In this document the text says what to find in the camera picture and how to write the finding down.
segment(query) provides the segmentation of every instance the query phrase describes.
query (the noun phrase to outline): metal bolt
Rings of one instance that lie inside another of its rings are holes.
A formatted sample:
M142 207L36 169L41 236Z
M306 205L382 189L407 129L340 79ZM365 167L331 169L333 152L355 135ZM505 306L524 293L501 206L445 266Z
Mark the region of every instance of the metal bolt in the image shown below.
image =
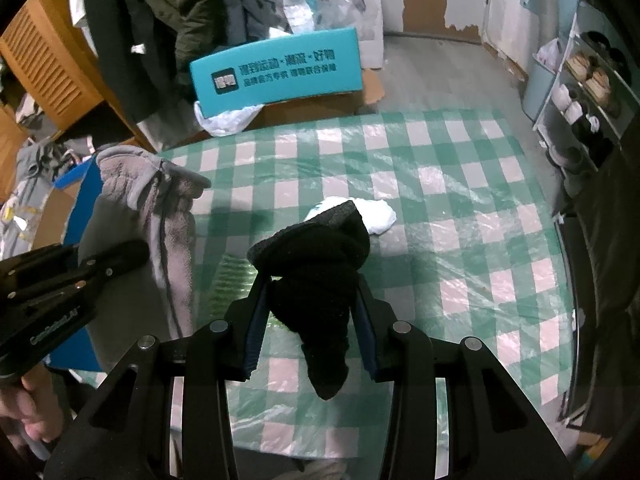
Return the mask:
M465 346L469 348L469 350L479 350L482 348L482 341L477 337L467 337L465 339Z
M141 350L148 350L155 344L156 338L152 335L143 335L140 339L138 339L138 348L140 348Z
M211 330L214 334L219 334L224 332L227 328L229 328L229 323L227 323L224 319L217 319L209 325L209 330Z
M396 321L393 323L392 328L398 334L406 334L411 330L411 325L406 321Z

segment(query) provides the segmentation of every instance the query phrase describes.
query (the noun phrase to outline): shoe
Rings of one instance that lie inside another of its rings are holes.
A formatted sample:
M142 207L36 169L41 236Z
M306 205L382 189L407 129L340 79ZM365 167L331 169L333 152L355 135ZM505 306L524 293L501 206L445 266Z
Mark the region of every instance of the shoe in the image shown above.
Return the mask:
M604 34L598 32L597 30L590 30L589 32L582 33L580 37L587 45L589 45L593 50L600 54L604 59L607 59L607 53L611 48L611 44L609 43L609 39Z
M591 172L582 171L578 174L569 173L564 178L564 190L571 198L578 196L585 184L591 179Z
M595 134L600 131L600 120L595 115L586 114L585 117L591 125L591 133Z
M573 101L564 112L564 118L569 124L574 124L583 115L588 113L589 107L584 100Z
M582 116L571 125L571 131L578 142L584 144L587 148L593 143L592 124L586 116Z
M566 85L558 85L551 91L551 100L561 113L564 113L566 111L575 97L575 95L571 96L571 92L566 87Z
M601 107L609 104L611 86L609 85L609 76L602 68L598 68L593 72L593 76L587 79L584 87Z
M548 153L556 167L563 168L569 173L580 173L580 168L584 164L584 152L580 148L567 146L559 151L551 145Z
M613 151L613 142L602 133L597 133L594 142L589 147L589 158L593 161L596 168L603 165L604 161Z
M631 86L631 70L626 62L626 57L617 48L609 49L609 59L613 70L620 74L620 77L625 80L626 84Z
M578 52L566 62L569 72L581 83L587 81L590 66L591 62L582 52Z

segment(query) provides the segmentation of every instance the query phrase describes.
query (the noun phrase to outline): gray floor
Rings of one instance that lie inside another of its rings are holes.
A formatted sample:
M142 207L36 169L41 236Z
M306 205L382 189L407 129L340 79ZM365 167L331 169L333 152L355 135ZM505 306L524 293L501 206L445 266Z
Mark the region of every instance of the gray floor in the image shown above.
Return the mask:
M379 72L386 97L380 111L438 108L500 110L533 166L546 200L553 205L561 177L546 160L531 120L522 111L520 86L500 59L482 46L428 38L385 38Z

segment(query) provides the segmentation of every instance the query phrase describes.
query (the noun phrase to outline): green checkered mattress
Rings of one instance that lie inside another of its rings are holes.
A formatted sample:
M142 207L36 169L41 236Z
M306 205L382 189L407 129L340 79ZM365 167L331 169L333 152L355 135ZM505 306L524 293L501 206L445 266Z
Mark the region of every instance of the green checkered mattress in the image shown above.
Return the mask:
M198 326L213 316L210 289L225 255L244 257L327 196L384 199L398 221L372 237L362 273L373 294L429 336L482 339L536 407L567 389L571 313L560 245L532 168L496 112L292 124L164 156L212 182L192 209ZM353 327L347 364L341 391L319 399L298 336L271 319L251 380L227 385L234 444L378 463L392 388L363 370ZM445 397L439 383L441 449Z

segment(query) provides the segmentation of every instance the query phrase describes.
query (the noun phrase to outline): white box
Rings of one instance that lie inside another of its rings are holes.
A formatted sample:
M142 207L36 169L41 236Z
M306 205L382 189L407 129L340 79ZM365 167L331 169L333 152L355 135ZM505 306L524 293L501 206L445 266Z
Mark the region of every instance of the white box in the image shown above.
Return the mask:
M358 47L360 48L360 65L363 68L382 68L385 60L385 44L382 29L382 0L364 0L367 10L365 16L367 22L368 37L371 39L361 40L358 37Z

